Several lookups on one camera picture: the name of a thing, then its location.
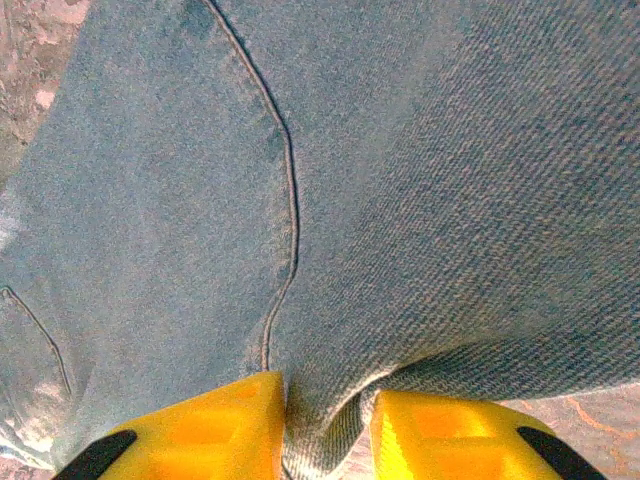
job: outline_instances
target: blue jeans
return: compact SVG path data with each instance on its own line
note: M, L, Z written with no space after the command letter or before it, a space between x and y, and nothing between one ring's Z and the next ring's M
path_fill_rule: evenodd
M315 478L380 389L640 378L634 4L97 0L0 203L1 442L281 370Z

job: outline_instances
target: stitching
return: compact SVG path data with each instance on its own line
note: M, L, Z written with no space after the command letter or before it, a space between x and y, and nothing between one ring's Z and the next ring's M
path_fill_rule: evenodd
M290 258L289 258L289 275L285 280L284 284L278 292L276 293L275 303L267 315L265 320L264 331L262 335L262 345L261 345L261 368L264 371L269 370L269 347L271 343L271 329L273 326L273 321L275 319L280 306L284 300L285 294L291 285L293 278L295 277L297 266L298 266L298 242L300 237L300 225L299 225L299 215L298 215L298 196L297 196L297 187L295 181L295 170L293 165L293 155L292 155L292 143L291 143L291 135L289 130L287 129L282 115L278 111L276 107L275 101L269 89L266 85L264 79L260 76L258 69L253 64L251 59L249 58L248 53L242 47L240 41L238 40L237 35L233 31L233 28L226 20L221 10L217 5L213 3L213 0L202 0L204 4L209 8L211 13L213 14L218 26L222 29L222 31L227 36L229 43L232 45L242 63L244 64L249 76L252 78L255 85L258 87L262 94L262 99L264 104L276 122L276 126L285 142L284 147L284 163L287 169L287 182L289 186L289 217L291 222L291 247L290 247Z
M71 394L71 386L69 384L69 379L67 378L67 372L66 372L65 367L64 367L64 362L62 361L62 355L60 355L60 349L58 348L58 345L56 345L56 342L53 341L53 338L51 338L51 336L47 333L47 331L44 329L42 324L38 321L38 319L33 314L33 312L31 312L31 310L29 310L29 307L27 307L24 304L24 302L22 300L20 300L20 298L13 292L13 290L11 290L9 287L4 287L4 288L0 289L0 296L2 298L4 298L5 300L8 299L8 300L12 301L15 306L20 308L23 311L23 313L25 315L27 315L31 320L33 320L33 322L38 326L38 329L44 335L45 339L47 340L47 343L49 344L49 346L53 350L53 353L54 353L54 355L56 357L56 360L58 361L58 369L60 370L60 375L62 376L62 379L64 380L65 389L67 390L67 393L69 394L69 397L71 397L72 396L72 394Z

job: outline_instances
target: dirt ground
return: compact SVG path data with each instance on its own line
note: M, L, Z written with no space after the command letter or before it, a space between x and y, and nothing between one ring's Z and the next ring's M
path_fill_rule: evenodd
M46 119L89 0L0 0L0 185ZM610 479L640 479L640 385L506 405L549 424ZM0 480L44 480L51 472L0 458ZM363 437L343 479L373 478Z

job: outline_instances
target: denim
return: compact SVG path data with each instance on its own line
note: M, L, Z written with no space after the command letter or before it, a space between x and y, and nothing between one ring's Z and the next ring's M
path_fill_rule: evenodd
M280 370L318 478L381 389L640 379L639 51L632 1L97 0L0 203L2 441Z

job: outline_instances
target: denim seam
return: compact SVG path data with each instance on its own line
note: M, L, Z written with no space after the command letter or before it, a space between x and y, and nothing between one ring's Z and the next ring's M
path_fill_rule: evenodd
M264 371L269 370L269 347L271 343L271 327L273 325L273 321L282 305L284 297L291 285L293 278L296 274L296 269L298 265L298 240L299 240L299 216L298 216L298 199L297 199L297 189L296 189L296 181L295 181L295 171L293 165L293 155L292 155L292 143L291 143L291 135L289 130L287 129L282 115L278 111L276 107L276 103L273 100L271 93L266 85L266 82L261 77L258 69L251 61L247 51L242 46L241 41L239 40L237 34L234 32L233 28L222 14L221 10L215 5L214 0L203 0L205 5L209 8L211 13L213 14L216 22L219 27L227 36L229 43L232 45L233 49L238 54L240 60L244 64L249 76L252 78L255 85L258 87L262 94L262 99L266 109L273 117L276 127L280 130L284 141L284 163L287 171L287 183L289 187L289 218L291 223L291 247L290 247L290 258L289 258L289 274L285 279L282 286L278 289L276 293L275 302L267 317L265 319L265 326L262 335L262 345L260 348L260 357L261 357L261 368Z
M67 393L69 394L69 396L71 396L72 395L71 386L69 384L69 379L67 378L67 372L64 367L64 362L62 361L62 355L60 355L60 349L58 348L58 345L56 345L56 343L53 341L53 338L51 338L51 335L47 333L44 326L38 321L38 319L33 314L33 312L29 310L29 307L27 307L27 305L22 300L20 300L20 298L13 292L13 290L11 290L11 288L9 288L8 286L3 287L2 289L0 289L0 295L5 300L9 300L13 302L14 306L21 309L23 313L27 317L29 317L33 321L33 323L38 327L38 330L40 330L40 333L42 333L45 340L49 344L49 347L51 347L51 350L53 351L54 356L56 357L56 361L58 363L58 370L60 372L60 375L62 376L62 380L64 381L64 387Z

